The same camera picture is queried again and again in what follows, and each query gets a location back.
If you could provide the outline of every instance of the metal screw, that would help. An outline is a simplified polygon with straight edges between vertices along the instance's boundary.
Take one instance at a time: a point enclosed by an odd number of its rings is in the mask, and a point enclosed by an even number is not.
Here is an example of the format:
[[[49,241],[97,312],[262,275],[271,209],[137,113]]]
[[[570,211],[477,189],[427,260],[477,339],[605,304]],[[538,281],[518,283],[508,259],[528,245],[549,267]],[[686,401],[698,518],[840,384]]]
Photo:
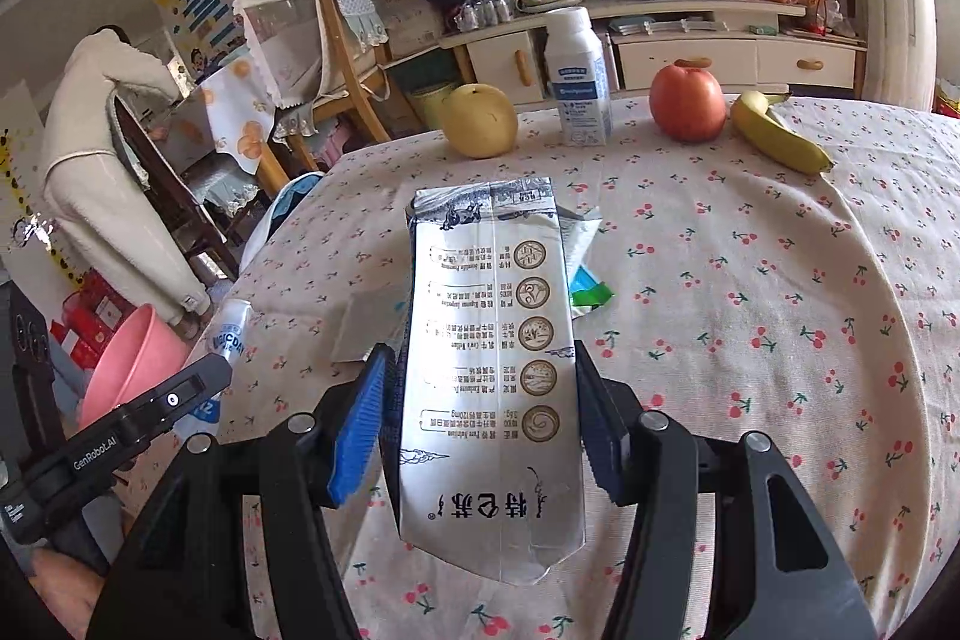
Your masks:
[[[309,413],[297,413],[287,421],[287,429],[290,429],[294,434],[306,434],[310,429],[313,429],[313,425],[313,415]]]
[[[210,450],[210,445],[213,444],[213,440],[210,438],[209,434],[194,434],[193,437],[190,437],[186,441],[186,449],[190,453],[206,453]]]
[[[770,450],[770,437],[763,432],[750,432],[747,434],[747,447],[760,453],[766,453]]]
[[[647,410],[640,415],[640,424],[651,432],[662,432],[670,425],[670,419],[659,410]]]

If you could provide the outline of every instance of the water bottle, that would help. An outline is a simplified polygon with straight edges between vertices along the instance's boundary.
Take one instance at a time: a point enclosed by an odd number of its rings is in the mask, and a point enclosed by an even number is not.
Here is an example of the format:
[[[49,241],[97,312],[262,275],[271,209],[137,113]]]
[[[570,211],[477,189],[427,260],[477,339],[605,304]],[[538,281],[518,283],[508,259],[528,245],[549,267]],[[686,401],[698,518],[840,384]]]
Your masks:
[[[501,23],[510,23],[514,18],[514,9],[510,5],[510,0],[493,0],[493,6],[496,8],[496,18]]]
[[[483,4],[483,17],[487,21],[487,25],[497,25],[500,18],[496,15],[496,6],[493,0],[481,0],[480,2]]]
[[[244,352],[244,335],[250,323],[253,308],[243,299],[227,299],[216,314],[216,325],[206,336],[206,352],[223,356],[231,367],[236,367]],[[186,442],[194,434],[217,434],[220,427],[220,394],[200,402],[188,415],[174,424],[174,434]]]

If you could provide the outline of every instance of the cherry print tablecloth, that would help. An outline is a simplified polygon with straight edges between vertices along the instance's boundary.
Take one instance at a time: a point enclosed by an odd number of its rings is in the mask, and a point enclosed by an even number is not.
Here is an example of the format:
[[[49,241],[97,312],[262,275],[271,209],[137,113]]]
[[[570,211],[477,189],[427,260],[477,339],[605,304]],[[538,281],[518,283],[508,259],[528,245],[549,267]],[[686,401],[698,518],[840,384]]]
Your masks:
[[[804,177],[725,130],[678,145],[645,100],[614,105],[606,148],[558,144],[554,111],[522,116],[517,149],[457,157],[440,134],[354,152],[238,281],[257,311],[224,396],[221,438],[265,434],[310,410],[357,365],[331,365],[349,296],[402,279],[404,207],[419,188],[548,175],[557,200],[598,205],[587,264],[616,292],[575,322],[608,377],[691,432],[774,437],[860,581],[880,634],[906,617],[957,543],[960,410],[960,137],[941,116],[859,102],[790,100],[775,111],[837,167]],[[138,509],[171,437],[133,470]],[[632,509],[587,485],[587,545],[540,584],[472,576],[397,537],[379,463],[327,512],[350,603],[371,640],[598,637],[622,570]],[[248,566],[261,636],[277,637],[259,509]],[[688,629],[703,631],[712,511],[702,504]]]

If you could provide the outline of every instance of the apple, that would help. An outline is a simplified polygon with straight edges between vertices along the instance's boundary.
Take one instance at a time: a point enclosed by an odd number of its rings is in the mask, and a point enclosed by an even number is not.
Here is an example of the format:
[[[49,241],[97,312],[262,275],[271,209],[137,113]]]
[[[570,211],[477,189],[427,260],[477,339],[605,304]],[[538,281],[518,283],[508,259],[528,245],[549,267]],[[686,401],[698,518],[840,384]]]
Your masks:
[[[709,142],[723,129],[727,102],[716,77],[702,68],[666,66],[650,86],[650,112],[678,142]]]
[[[493,85],[461,85],[440,105],[440,127],[461,155],[493,158],[514,149],[517,110]]]

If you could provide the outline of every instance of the pink bowl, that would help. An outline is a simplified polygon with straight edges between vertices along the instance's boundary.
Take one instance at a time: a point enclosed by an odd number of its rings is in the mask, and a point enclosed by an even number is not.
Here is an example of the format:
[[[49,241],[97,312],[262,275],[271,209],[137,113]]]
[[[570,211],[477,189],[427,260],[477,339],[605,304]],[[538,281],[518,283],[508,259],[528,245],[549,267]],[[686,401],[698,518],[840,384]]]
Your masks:
[[[184,367],[190,346],[145,304],[125,320],[93,370],[80,404],[80,429],[155,389]]]

